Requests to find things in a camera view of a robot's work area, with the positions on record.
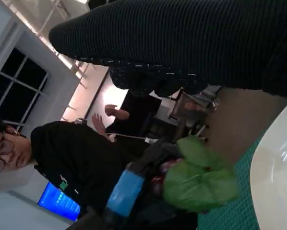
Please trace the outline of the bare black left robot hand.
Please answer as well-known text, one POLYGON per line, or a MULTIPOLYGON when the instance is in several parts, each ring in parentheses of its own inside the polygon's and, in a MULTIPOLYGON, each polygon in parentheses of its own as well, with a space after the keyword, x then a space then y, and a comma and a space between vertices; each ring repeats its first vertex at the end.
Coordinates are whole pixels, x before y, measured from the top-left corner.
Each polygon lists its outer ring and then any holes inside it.
POLYGON ((176 145, 158 140, 142 157, 128 164, 113 188, 102 215, 92 207, 69 226, 71 230, 195 230, 197 213, 175 208, 162 198, 162 185, 152 178, 163 175, 162 164, 182 155, 176 145))

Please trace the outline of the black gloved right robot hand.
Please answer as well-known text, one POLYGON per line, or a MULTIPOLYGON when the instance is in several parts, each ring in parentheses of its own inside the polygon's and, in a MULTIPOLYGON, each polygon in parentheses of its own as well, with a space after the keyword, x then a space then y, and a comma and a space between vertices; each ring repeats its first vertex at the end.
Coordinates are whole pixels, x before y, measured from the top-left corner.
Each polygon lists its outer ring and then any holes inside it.
POLYGON ((117 0, 48 38, 137 96, 216 85, 287 98, 287 0, 117 0))

